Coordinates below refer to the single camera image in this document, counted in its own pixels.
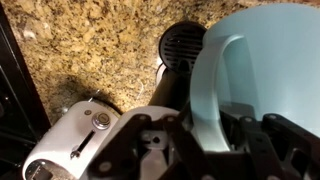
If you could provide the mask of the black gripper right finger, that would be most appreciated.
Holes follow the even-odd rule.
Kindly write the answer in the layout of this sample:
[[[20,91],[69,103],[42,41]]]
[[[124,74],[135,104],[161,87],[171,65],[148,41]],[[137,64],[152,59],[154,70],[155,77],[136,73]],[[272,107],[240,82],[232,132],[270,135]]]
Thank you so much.
[[[250,157],[258,178],[320,180],[319,137],[279,114],[220,116],[232,150]]]

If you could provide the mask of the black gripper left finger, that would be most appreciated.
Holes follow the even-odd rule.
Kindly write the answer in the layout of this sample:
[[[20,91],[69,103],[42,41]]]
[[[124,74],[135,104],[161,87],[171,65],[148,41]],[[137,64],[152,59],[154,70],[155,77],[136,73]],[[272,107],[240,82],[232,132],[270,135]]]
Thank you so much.
[[[216,180],[217,173],[179,119],[132,116],[88,166],[89,180]]]

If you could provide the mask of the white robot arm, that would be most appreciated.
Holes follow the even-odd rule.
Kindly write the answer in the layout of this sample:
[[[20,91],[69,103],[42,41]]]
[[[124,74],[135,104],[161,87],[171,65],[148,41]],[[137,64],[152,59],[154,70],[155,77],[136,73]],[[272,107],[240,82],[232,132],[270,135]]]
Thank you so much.
[[[278,114],[235,118],[213,103],[120,117],[81,101],[43,136],[24,180],[319,180],[319,139]]]

